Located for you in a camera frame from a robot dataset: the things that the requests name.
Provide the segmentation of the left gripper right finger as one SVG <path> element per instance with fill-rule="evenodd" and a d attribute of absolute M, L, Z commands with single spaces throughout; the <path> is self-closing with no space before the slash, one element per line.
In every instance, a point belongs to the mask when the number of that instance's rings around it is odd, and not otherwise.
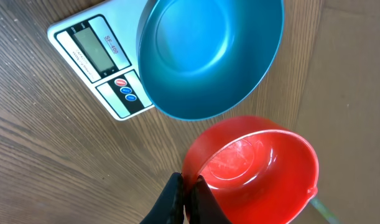
<path fill-rule="evenodd" d="M 231 224 L 201 175 L 185 195 L 185 211 L 189 224 Z"/>

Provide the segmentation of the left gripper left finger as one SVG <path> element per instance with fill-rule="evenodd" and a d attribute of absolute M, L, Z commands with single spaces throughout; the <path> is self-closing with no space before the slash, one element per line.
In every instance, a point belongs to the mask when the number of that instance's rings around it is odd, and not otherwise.
<path fill-rule="evenodd" d="M 184 221 L 183 177 L 174 172 L 156 203 L 140 224 L 182 224 Z"/>

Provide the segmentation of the red measuring scoop blue handle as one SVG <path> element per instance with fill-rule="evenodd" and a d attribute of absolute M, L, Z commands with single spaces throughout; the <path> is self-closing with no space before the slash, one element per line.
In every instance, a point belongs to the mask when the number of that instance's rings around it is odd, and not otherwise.
<path fill-rule="evenodd" d="M 290 223 L 317 192 L 318 157 L 302 136 L 258 116 L 205 130 L 183 161 L 185 188 L 202 176 L 231 223 Z"/>

